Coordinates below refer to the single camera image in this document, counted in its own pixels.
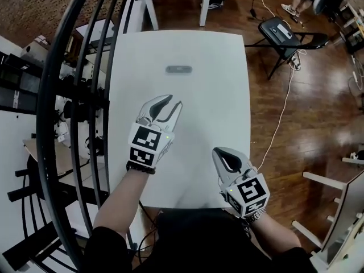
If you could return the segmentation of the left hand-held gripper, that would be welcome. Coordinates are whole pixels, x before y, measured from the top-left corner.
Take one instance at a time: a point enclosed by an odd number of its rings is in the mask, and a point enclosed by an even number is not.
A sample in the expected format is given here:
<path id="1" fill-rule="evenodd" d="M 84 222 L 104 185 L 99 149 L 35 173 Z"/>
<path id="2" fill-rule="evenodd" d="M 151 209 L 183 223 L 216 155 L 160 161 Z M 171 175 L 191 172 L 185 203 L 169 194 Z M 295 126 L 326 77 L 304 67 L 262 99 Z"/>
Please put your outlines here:
<path id="1" fill-rule="evenodd" d="M 161 110 L 169 104 L 173 95 L 166 94 L 147 101 L 138 114 L 138 120 L 131 125 L 128 137 L 130 147 L 128 165 L 138 170 L 155 170 L 157 163 L 168 152 L 175 138 L 174 128 L 183 108 L 179 101 L 168 117 L 156 120 Z"/>

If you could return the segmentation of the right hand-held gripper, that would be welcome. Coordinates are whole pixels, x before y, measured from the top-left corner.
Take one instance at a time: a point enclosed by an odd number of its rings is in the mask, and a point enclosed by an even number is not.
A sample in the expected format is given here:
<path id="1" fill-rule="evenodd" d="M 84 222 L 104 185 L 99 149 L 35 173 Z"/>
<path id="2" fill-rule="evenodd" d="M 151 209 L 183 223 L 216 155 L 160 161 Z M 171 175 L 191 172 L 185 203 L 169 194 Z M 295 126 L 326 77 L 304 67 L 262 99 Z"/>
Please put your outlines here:
<path id="1" fill-rule="evenodd" d="M 242 218 L 264 208 L 270 191 L 262 173 L 249 168 L 247 156 L 227 147 L 215 147 L 213 162 L 220 180 L 220 194 Z"/>

